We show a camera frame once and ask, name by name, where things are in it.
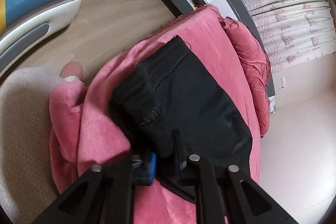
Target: pink pillow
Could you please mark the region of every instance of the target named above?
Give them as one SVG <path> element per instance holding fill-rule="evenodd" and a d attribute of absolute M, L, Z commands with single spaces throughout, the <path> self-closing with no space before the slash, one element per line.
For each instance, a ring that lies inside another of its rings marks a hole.
<path fill-rule="evenodd" d="M 269 129 L 269 99 L 266 85 L 271 74 L 270 61 L 258 39 L 243 23 L 226 17 L 223 29 L 238 54 L 249 83 L 259 121 L 260 135 L 263 137 Z"/>

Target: pink blanket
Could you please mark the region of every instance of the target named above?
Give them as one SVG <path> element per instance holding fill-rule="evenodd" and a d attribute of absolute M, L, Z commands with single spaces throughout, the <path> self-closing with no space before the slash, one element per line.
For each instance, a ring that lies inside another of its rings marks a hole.
<path fill-rule="evenodd" d="M 63 192 L 92 164 L 113 164 L 130 150 L 130 143 L 110 119 L 108 101 L 112 91 L 136 65 L 164 43 L 179 35 L 218 84 L 229 94 L 249 126 L 253 147 L 251 177 L 258 181 L 260 131 L 253 98 L 239 58 L 224 32 L 218 10 L 207 6 L 179 18 L 168 27 L 122 52 L 108 62 L 89 87 L 80 81 L 59 84 L 50 97 L 53 130 L 50 138 L 52 174 Z M 163 188 L 137 187 L 135 224 L 196 223 L 195 206 Z"/>

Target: wooden floor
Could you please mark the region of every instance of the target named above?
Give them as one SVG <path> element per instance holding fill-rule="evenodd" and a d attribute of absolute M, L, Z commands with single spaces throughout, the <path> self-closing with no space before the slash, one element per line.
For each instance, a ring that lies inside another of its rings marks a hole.
<path fill-rule="evenodd" d="M 85 68 L 85 82 L 90 82 L 114 56 L 173 19 L 161 0 L 83 0 L 70 26 L 32 48 L 6 74 L 40 65 L 60 73 L 76 60 Z"/>

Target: stitching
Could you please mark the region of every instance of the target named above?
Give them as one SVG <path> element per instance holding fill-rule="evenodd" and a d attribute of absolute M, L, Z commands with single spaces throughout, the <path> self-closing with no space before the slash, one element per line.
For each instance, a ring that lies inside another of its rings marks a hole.
<path fill-rule="evenodd" d="M 190 53 L 190 50 L 187 49 L 177 60 L 176 62 L 168 69 L 166 72 L 161 74 L 159 78 L 154 82 L 154 89 L 156 90 L 159 84 L 166 78 L 172 71 L 182 62 L 182 60 Z"/>

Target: person's leg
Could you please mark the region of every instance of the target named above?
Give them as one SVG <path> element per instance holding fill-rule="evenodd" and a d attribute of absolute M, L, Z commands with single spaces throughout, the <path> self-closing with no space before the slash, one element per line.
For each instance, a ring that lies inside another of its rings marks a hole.
<path fill-rule="evenodd" d="M 80 78 L 80 67 L 67 64 L 61 75 Z M 31 223 L 57 197 L 48 104 L 62 81 L 44 68 L 25 68 L 0 87 L 0 204 L 14 224 Z"/>

